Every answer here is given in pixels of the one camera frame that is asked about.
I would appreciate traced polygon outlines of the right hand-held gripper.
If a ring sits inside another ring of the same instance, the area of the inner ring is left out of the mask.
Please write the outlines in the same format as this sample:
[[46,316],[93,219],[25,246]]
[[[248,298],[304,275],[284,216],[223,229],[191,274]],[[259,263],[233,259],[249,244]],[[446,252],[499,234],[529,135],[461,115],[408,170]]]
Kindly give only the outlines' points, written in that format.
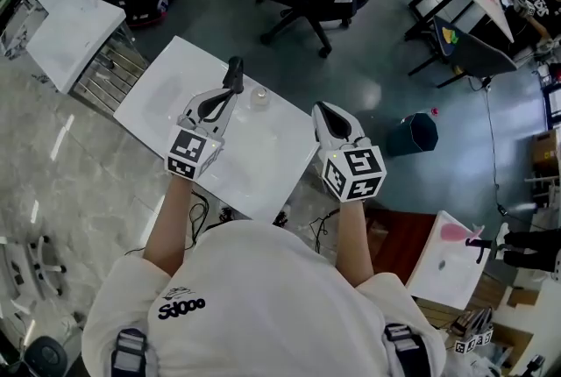
[[[315,103],[312,118],[321,145],[330,145],[333,139],[355,141],[364,135],[359,121],[332,103]],[[375,197],[387,176],[380,148],[365,139],[323,152],[322,163],[323,183],[341,203]]]

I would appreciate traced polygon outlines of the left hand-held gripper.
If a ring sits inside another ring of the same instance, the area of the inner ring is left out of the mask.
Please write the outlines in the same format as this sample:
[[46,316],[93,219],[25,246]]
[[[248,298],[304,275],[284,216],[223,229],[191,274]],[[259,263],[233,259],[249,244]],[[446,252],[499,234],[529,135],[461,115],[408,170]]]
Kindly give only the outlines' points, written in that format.
[[213,89],[194,96],[170,131],[165,169],[196,181],[224,148],[224,133],[238,95],[229,89]]

